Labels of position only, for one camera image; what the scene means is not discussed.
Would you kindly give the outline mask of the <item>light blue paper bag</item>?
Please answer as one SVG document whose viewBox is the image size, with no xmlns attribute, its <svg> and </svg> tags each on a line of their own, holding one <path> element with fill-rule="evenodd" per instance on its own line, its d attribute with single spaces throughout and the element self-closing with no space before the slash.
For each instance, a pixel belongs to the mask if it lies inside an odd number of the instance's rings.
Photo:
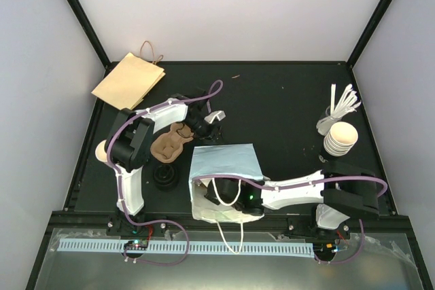
<svg viewBox="0 0 435 290">
<path fill-rule="evenodd" d="M 239 244 L 242 245 L 244 240 L 243 226 L 264 216 L 261 189 L 258 188 L 258 212 L 240 212 L 230 207 L 232 203 L 223 203 L 220 197 L 218 200 L 226 208 L 219 207 L 204 198 L 210 181 L 217 192 L 216 179 L 236 179 L 244 182 L 249 179 L 254 183 L 263 185 L 264 175 L 254 146 L 252 144 L 236 144 L 195 147 L 188 177 L 193 218 L 215 224 L 225 245 L 228 245 L 228 242 L 225 239 L 222 224 L 237 224 L 241 233 Z"/>
</svg>

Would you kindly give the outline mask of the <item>stack of black lids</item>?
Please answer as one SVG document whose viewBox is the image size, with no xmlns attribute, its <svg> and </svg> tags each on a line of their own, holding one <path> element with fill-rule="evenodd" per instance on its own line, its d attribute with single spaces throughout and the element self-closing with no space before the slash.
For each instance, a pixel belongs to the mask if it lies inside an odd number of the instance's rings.
<svg viewBox="0 0 435 290">
<path fill-rule="evenodd" d="M 169 192 L 178 184 L 178 170 L 174 164 L 159 164 L 153 170 L 153 181 L 160 191 Z"/>
</svg>

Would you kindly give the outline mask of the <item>white paper coffee cup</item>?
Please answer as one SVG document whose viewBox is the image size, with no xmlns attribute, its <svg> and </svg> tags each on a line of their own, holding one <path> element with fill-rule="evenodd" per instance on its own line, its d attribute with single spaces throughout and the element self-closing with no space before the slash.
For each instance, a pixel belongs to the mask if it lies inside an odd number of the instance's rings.
<svg viewBox="0 0 435 290">
<path fill-rule="evenodd" d="M 106 164 L 108 162 L 108 159 L 107 159 L 107 153 L 105 151 L 105 145 L 106 145 L 106 140 L 101 141 L 97 145 L 94 153 L 98 161 Z"/>
</svg>

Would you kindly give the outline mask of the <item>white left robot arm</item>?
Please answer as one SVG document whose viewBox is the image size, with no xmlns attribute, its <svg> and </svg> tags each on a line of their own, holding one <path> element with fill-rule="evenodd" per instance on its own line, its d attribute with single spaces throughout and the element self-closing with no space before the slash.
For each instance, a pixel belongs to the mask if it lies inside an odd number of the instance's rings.
<svg viewBox="0 0 435 290">
<path fill-rule="evenodd" d="M 145 229 L 146 219 L 139 214 L 144 207 L 141 174 L 149 158 L 168 165 L 181 155 L 186 143 L 219 138 L 220 122 L 226 114 L 210 110 L 208 99 L 177 96 L 142 111 L 122 109 L 118 113 L 101 144 L 106 164 L 116 174 L 117 207 L 126 213 L 122 227 L 129 234 L 138 235 Z"/>
</svg>

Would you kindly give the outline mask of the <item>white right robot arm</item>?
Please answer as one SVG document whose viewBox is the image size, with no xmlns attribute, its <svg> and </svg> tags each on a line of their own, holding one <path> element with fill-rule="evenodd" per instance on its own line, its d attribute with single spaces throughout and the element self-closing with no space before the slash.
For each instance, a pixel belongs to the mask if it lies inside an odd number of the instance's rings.
<svg viewBox="0 0 435 290">
<path fill-rule="evenodd" d="M 354 166 L 327 163 L 323 169 L 295 179 L 261 181 L 238 175 L 196 178 L 205 187 L 205 199 L 217 206 L 207 219 L 213 223 L 244 225 L 260 220 L 266 211 L 309 204 L 312 235 L 323 238 L 348 219 L 379 216 L 378 199 L 388 189 L 386 181 Z"/>
</svg>

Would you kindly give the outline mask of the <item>brown kraft paper bag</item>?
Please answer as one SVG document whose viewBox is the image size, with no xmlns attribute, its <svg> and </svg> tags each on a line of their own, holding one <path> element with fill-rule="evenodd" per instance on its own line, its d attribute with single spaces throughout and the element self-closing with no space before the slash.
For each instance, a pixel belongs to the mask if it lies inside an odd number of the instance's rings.
<svg viewBox="0 0 435 290">
<path fill-rule="evenodd" d="M 148 92 L 165 76 L 164 69 L 158 63 L 164 58 L 156 56 L 152 43 L 145 40 L 140 52 L 148 45 L 152 60 L 146 61 L 142 55 L 128 53 L 92 91 L 92 95 L 112 107 L 134 109 Z"/>
</svg>

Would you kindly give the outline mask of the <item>stack of white paper cups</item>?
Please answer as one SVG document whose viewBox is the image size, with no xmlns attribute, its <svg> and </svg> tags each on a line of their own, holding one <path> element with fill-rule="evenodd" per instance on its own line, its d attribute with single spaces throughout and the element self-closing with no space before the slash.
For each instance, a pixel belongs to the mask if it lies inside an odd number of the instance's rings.
<svg viewBox="0 0 435 290">
<path fill-rule="evenodd" d="M 333 124 L 323 139 L 319 160 L 324 163 L 345 156 L 357 143 L 358 137 L 358 131 L 352 124 Z"/>
</svg>

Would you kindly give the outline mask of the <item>black circuit board with leds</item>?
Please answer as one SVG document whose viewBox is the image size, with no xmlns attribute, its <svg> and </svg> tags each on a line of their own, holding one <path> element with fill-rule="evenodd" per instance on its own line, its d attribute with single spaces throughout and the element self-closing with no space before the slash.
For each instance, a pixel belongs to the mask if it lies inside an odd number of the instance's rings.
<svg viewBox="0 0 435 290">
<path fill-rule="evenodd" d="M 146 250 L 148 245 L 148 240 L 129 240 L 124 244 L 124 250 Z"/>
</svg>

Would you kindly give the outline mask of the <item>clear cup of stirrers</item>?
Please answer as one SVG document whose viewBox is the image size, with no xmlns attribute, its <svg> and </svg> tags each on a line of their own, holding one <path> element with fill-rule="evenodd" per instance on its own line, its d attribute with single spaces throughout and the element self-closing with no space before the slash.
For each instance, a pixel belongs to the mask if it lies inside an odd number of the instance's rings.
<svg viewBox="0 0 435 290">
<path fill-rule="evenodd" d="M 316 124 L 317 132 L 326 136 L 333 124 L 340 122 L 348 113 L 356 112 L 361 104 L 362 101 L 358 98 L 352 84 L 345 87 L 338 99 L 336 99 L 336 84 L 332 84 L 330 86 L 329 106 Z"/>
</svg>

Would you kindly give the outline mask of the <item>black frame post left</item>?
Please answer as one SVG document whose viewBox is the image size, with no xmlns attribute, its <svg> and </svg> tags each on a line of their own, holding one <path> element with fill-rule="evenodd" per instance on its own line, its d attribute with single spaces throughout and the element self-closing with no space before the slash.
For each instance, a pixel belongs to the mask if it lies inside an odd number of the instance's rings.
<svg viewBox="0 0 435 290">
<path fill-rule="evenodd" d="M 82 7 L 82 4 L 80 3 L 80 0 L 66 0 L 66 1 L 69 7 L 71 8 L 72 12 L 74 13 L 77 21 L 79 22 L 83 32 L 85 33 L 88 41 L 90 42 L 99 61 L 101 62 L 103 67 L 107 69 L 111 64 L 111 61 L 108 55 L 106 54 L 106 51 L 104 50 L 103 45 L 100 42 L 88 16 L 86 15 L 86 12 Z"/>
</svg>

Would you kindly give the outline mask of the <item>black frame post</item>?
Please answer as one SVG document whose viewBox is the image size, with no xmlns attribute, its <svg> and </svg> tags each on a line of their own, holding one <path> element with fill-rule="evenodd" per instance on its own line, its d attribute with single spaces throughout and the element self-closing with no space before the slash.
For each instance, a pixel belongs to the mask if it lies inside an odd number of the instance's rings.
<svg viewBox="0 0 435 290">
<path fill-rule="evenodd" d="M 358 60 L 360 59 L 360 56 L 364 52 L 366 46 L 368 45 L 368 42 L 375 33 L 378 25 L 380 24 L 385 13 L 389 9 L 392 1 L 393 0 L 379 0 L 379 2 L 377 3 L 374 12 L 372 13 L 367 25 L 365 26 L 362 34 L 360 35 L 360 38 L 358 39 L 358 42 L 356 43 L 346 62 L 346 66 L 350 69 L 353 69 Z"/>
<path fill-rule="evenodd" d="M 106 51 L 104 50 L 103 45 L 100 42 L 88 16 L 86 15 L 86 12 L 82 7 L 82 4 L 80 3 L 80 0 L 66 0 L 66 1 L 69 7 L 71 8 L 72 12 L 74 13 L 77 21 L 79 22 L 83 32 L 85 33 L 88 41 L 90 42 L 99 61 L 101 62 L 103 67 L 107 69 L 111 64 L 111 61 L 108 55 L 106 54 Z"/>
</svg>

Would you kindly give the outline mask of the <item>black frame post right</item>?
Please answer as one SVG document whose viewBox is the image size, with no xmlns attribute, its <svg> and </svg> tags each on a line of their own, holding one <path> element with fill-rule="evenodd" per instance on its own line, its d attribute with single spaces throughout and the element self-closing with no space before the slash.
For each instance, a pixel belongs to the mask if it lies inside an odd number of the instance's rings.
<svg viewBox="0 0 435 290">
<path fill-rule="evenodd" d="M 350 69 L 353 69 L 358 60 L 360 59 L 360 56 L 364 52 L 366 46 L 368 45 L 368 42 L 375 33 L 378 25 L 380 24 L 385 13 L 389 9 L 392 1 L 393 0 L 379 0 L 379 2 L 377 3 L 374 12 L 372 13 L 367 25 L 365 26 L 362 34 L 360 35 L 360 38 L 358 39 L 358 42 L 356 43 L 346 62 L 346 66 Z"/>
</svg>

